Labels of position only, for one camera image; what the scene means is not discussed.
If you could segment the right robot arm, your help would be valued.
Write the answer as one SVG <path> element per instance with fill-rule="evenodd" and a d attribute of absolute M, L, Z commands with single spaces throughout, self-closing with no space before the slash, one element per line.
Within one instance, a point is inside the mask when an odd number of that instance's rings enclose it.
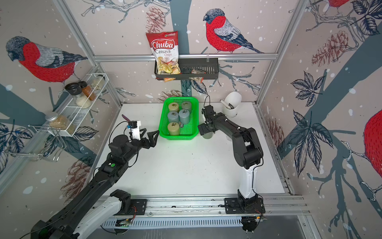
<path fill-rule="evenodd" d="M 223 113 L 214 111 L 213 106 L 202 108 L 205 122 L 198 126 L 201 136 L 221 131 L 233 145 L 233 155 L 237 164 L 244 169 L 238 189 L 238 205 L 241 210 L 249 209 L 260 202 L 256 192 L 257 169 L 264 164 L 264 152 L 257 132 L 252 127 L 245 128 L 229 120 Z"/>

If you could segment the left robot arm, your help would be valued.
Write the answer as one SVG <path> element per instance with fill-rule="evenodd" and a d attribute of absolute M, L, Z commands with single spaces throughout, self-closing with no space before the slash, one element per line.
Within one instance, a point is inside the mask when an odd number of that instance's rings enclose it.
<path fill-rule="evenodd" d="M 109 144 L 111 152 L 98 169 L 93 179 L 67 206 L 47 222 L 37 222 L 30 232 L 32 239 L 84 239 L 112 215 L 119 211 L 129 212 L 131 196 L 123 190 L 111 194 L 111 202 L 92 213 L 89 210 L 97 200 L 111 188 L 130 167 L 129 161 L 137 157 L 143 148 L 156 146 L 159 131 L 138 131 L 140 139 L 130 139 L 127 135 L 116 136 Z"/>

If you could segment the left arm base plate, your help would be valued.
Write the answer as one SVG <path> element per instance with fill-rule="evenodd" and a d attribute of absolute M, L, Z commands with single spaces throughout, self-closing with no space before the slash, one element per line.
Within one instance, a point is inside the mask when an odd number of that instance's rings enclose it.
<path fill-rule="evenodd" d="M 117 198 L 121 203 L 120 209 L 114 214 L 115 216 L 141 216 L 145 214 L 147 199 L 132 199 L 130 193 L 120 189 L 112 192 L 110 196 Z"/>

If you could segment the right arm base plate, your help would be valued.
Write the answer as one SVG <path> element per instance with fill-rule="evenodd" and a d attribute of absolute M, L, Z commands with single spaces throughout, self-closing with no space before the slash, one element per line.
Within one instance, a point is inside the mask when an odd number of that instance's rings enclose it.
<path fill-rule="evenodd" d="M 224 204 L 226 214 L 264 214 L 266 212 L 263 197 L 257 193 L 253 197 L 245 198 L 240 191 L 236 198 L 225 198 Z"/>

